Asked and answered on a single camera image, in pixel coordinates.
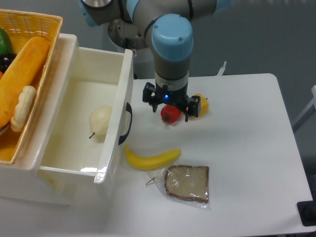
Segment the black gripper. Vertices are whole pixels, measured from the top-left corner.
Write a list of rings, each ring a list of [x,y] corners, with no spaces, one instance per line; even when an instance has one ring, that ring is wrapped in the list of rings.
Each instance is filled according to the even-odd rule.
[[[153,112],[158,105],[166,104],[178,108],[185,114],[185,122],[188,122],[190,111],[188,108],[188,78],[178,80],[165,80],[156,78],[154,82],[147,82],[143,89],[142,100],[152,106]]]

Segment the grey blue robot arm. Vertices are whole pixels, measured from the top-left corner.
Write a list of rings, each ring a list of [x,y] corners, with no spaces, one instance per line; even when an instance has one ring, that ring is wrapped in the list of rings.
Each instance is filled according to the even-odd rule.
[[[80,0],[90,26],[114,20],[133,24],[154,57],[155,84],[146,83],[143,102],[157,110],[171,105],[186,118],[198,117],[199,96],[187,95],[191,52],[194,47],[191,21],[217,13],[229,0]]]

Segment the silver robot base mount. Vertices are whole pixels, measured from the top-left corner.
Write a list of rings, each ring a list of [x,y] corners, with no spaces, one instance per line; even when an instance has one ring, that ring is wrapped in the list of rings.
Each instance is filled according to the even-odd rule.
[[[135,25],[117,19],[108,24],[110,40],[124,49],[146,49],[148,46]]]

